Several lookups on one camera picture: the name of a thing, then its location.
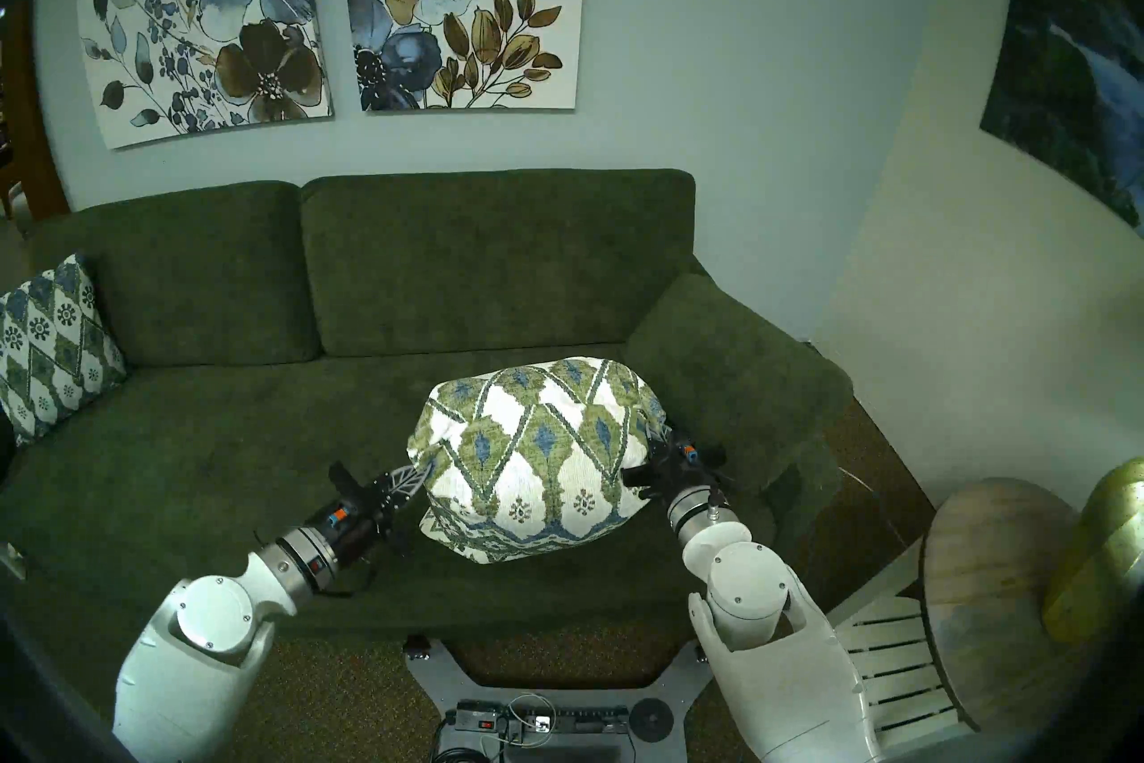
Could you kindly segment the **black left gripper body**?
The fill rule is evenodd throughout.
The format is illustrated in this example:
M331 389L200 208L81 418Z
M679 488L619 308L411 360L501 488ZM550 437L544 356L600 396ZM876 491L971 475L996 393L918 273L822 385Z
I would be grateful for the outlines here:
M391 502L389 472L362 484L342 462L329 464L336 496L326 508L326 541L337 563L356 563L389 537L395 514L406 506Z

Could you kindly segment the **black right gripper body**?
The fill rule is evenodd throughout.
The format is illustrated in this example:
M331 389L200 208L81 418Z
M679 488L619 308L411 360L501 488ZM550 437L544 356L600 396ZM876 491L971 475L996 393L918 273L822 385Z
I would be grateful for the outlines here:
M730 479L722 471L728 452L722 444L699 443L688 434L668 432L648 437L648 452L639 464L621 469L621 480L635 488L642 500L661 500L672 504L688 488L715 488L722 496Z

